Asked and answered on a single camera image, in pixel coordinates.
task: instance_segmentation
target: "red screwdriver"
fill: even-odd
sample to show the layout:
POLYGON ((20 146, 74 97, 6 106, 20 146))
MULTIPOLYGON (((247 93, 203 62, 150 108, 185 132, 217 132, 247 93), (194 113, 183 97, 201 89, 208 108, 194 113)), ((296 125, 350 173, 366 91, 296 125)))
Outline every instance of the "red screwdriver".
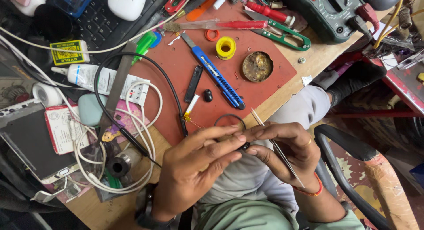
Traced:
POLYGON ((267 16, 273 20, 276 20, 278 22, 284 22, 287 26, 291 26, 294 23, 295 17, 294 16, 288 16, 284 13, 281 13, 276 10, 271 10, 268 6, 258 5, 253 2, 241 2, 243 5, 246 5, 250 9, 252 9, 255 12, 258 12, 264 16, 267 16))

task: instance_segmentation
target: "blue utility knife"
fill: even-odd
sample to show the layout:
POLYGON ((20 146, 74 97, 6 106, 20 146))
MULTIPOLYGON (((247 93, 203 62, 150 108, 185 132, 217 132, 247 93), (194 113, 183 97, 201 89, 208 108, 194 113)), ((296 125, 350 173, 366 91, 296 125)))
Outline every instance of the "blue utility knife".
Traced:
POLYGON ((196 55, 197 59, 203 64, 206 70, 212 75, 215 81, 218 83, 218 86, 222 88, 225 96, 228 100, 233 104, 234 107, 243 110, 246 108, 246 104, 240 98, 240 96, 234 91, 234 89, 230 86, 230 84, 225 80, 225 78, 221 75, 218 69, 213 65, 210 59, 206 56, 206 54, 200 49, 199 46, 196 46, 193 40, 188 37, 186 33, 182 33, 181 37, 183 37, 184 41, 191 47, 194 55, 196 55))

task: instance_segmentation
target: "brush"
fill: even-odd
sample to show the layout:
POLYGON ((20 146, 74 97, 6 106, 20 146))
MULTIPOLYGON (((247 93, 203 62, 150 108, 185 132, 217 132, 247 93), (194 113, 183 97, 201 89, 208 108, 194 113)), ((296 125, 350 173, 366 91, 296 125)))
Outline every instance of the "brush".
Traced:
POLYGON ((267 27, 267 21, 229 21, 220 22, 219 19, 209 19, 202 21, 193 21, 186 23, 168 22, 163 25, 163 29, 170 32, 179 32, 181 30, 190 29, 208 29, 208 30, 255 30, 267 27))

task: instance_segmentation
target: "white roll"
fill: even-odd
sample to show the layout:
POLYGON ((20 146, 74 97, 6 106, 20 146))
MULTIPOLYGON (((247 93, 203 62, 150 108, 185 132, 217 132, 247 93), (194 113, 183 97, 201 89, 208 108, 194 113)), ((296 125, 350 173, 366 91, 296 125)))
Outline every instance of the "white roll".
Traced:
POLYGON ((60 105, 63 102, 63 98, 56 88, 42 83, 37 83, 32 87, 32 94, 46 107, 60 105))

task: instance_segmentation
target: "hand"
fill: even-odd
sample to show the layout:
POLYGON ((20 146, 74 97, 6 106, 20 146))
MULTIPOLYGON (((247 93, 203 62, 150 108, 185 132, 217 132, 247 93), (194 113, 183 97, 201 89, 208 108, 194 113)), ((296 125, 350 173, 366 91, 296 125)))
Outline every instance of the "hand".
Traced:
POLYGON ((237 125, 200 129, 165 152, 153 199, 155 219, 167 222, 187 210, 206 194, 231 162, 241 158, 241 153, 234 151, 246 142, 241 132, 225 141, 214 141, 238 130, 237 125))
POLYGON ((246 135, 247 141, 275 140, 305 188, 301 187, 299 181, 278 154, 265 146, 251 145, 246 153, 258 157, 281 181, 309 193, 316 193, 319 190, 319 182, 314 171, 321 152, 301 124, 265 122, 265 126, 255 126, 245 130, 243 134, 246 135))

